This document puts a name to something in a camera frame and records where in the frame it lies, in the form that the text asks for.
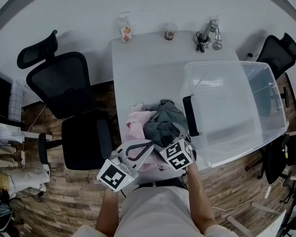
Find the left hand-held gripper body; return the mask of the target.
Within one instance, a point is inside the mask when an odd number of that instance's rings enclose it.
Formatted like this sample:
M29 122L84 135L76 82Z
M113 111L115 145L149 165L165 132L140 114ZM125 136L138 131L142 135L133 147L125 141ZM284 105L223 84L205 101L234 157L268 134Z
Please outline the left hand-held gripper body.
M147 139L129 140L112 151L100 169L97 180L113 192L118 192L139 177L143 166L154 149Z

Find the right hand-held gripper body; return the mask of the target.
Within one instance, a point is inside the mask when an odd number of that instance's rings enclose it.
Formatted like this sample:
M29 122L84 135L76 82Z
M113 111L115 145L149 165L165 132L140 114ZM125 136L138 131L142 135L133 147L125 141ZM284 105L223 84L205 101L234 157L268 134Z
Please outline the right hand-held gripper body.
M193 163L193 146L188 132L178 123L173 125L179 130L179 136L162 149L160 155L173 170L179 171Z

